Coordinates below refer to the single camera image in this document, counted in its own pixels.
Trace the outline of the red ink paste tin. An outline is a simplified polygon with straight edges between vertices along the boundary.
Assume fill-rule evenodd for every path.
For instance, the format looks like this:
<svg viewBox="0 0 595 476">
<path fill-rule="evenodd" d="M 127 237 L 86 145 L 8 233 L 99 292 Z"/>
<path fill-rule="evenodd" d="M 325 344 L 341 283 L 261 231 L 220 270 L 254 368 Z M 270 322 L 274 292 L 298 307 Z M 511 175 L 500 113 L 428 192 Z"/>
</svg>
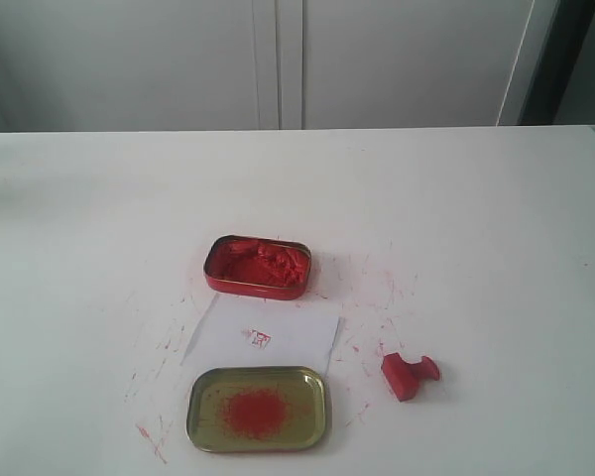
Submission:
<svg viewBox="0 0 595 476">
<path fill-rule="evenodd" d="M 310 250 L 299 242 L 226 235 L 211 246 L 203 273 L 220 293 L 293 300 L 304 294 L 311 264 Z"/>
</svg>

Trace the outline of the dark post at right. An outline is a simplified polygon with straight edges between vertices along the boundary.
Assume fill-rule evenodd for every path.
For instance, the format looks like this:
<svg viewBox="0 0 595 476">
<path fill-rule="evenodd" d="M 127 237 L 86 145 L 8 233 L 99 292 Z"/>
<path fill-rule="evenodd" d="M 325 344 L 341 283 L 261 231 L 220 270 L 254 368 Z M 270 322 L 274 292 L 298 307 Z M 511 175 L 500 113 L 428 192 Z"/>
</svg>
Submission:
<svg viewBox="0 0 595 476">
<path fill-rule="evenodd" d="M 557 2 L 518 124 L 551 125 L 595 14 L 595 0 Z"/>
</svg>

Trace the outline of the white cabinet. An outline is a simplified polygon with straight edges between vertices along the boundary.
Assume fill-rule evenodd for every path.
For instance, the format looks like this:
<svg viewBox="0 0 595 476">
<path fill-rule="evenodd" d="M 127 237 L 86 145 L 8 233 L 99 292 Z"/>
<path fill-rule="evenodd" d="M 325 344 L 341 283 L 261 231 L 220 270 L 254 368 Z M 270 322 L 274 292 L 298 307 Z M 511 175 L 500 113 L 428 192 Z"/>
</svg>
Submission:
<svg viewBox="0 0 595 476">
<path fill-rule="evenodd" d="M 0 132 L 515 125 L 554 1 L 0 1 Z"/>
</svg>

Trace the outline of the gold tin lid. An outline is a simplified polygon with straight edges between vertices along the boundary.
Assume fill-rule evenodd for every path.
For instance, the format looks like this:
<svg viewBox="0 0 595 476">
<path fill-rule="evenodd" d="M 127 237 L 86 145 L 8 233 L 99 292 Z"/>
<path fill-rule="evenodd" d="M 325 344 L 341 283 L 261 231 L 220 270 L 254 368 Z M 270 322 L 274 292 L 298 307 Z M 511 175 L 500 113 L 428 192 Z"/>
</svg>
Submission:
<svg viewBox="0 0 595 476">
<path fill-rule="evenodd" d="M 192 385 L 186 434 L 212 453 L 302 451 L 328 429 L 322 377 L 301 366 L 216 368 Z"/>
</svg>

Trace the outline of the white paper sheet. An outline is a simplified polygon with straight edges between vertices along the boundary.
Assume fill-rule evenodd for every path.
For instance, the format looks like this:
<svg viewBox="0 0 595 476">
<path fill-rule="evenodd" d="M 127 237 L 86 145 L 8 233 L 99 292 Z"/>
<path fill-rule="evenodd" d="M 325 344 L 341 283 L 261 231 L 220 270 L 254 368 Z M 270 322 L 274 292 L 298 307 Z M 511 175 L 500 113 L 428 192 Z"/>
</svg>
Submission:
<svg viewBox="0 0 595 476">
<path fill-rule="evenodd" d="M 303 366 L 323 375 L 339 316 L 297 301 L 218 295 L 195 328 L 181 364 L 214 368 Z"/>
</svg>

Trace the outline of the red stamp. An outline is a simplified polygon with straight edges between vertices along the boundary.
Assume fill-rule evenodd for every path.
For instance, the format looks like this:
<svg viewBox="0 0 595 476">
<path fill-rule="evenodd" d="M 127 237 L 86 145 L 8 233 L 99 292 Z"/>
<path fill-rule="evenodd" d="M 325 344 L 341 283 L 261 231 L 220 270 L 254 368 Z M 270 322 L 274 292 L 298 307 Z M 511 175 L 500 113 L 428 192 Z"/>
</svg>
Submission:
<svg viewBox="0 0 595 476">
<path fill-rule="evenodd" d="M 406 362 L 399 353 L 383 357 L 381 370 L 399 402 L 413 399 L 422 381 L 440 379 L 438 366 L 432 359 L 422 356 L 416 363 Z"/>
</svg>

